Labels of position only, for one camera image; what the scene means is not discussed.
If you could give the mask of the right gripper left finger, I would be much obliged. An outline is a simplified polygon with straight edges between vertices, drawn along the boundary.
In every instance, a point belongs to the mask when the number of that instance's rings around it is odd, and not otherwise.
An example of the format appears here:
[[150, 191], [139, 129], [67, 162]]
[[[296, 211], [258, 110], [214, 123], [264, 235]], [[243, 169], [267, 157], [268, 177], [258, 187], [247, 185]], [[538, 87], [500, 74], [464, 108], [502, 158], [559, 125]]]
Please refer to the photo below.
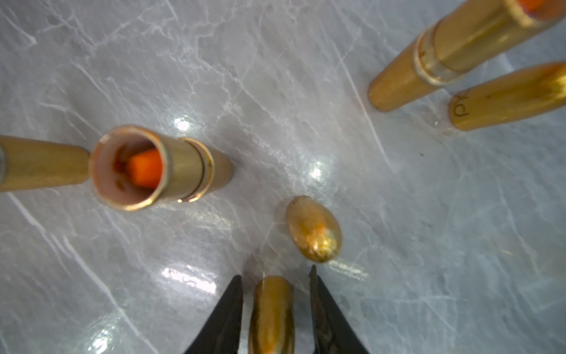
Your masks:
[[185, 354], [238, 353], [243, 315], [243, 281], [232, 278], [210, 317]]

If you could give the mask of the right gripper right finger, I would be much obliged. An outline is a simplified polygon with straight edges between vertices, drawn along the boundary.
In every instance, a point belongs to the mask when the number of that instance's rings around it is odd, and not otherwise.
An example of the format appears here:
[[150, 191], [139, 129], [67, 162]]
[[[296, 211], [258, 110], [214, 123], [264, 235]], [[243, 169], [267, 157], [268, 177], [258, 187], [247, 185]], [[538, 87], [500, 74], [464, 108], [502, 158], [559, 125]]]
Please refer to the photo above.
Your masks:
[[311, 267], [309, 277], [314, 353], [369, 354], [318, 276], [315, 265]]

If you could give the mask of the gold lipstick cap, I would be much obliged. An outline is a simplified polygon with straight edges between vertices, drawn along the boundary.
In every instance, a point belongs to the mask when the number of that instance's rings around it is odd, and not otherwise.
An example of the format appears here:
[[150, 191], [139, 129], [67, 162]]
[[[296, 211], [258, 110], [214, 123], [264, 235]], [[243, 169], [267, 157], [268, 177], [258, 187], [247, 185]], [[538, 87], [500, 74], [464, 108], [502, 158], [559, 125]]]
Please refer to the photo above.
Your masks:
[[517, 70], [457, 92], [448, 105], [451, 124], [474, 131], [532, 118], [565, 106], [565, 62]]
[[266, 277], [254, 290], [249, 352], [293, 353], [294, 349], [293, 286], [283, 277]]
[[296, 248], [308, 259], [325, 263], [336, 258], [343, 243], [343, 233], [336, 217], [309, 196], [291, 200], [285, 221]]

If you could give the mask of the gold lipstick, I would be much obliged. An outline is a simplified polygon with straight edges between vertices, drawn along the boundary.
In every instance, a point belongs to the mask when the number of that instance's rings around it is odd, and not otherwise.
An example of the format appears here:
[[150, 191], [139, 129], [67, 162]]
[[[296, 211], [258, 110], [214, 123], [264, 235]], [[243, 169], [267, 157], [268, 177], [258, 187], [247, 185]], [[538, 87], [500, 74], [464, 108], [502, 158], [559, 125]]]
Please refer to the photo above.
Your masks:
[[1, 191], [81, 184], [89, 152], [80, 146], [1, 136]]
[[194, 202], [234, 175], [225, 153], [189, 137], [168, 137], [136, 125], [100, 138], [88, 163], [97, 195], [128, 212], [164, 201]]
[[368, 99], [376, 109], [391, 112], [450, 85], [564, 17], [564, 1], [465, 1], [421, 32], [374, 78]]

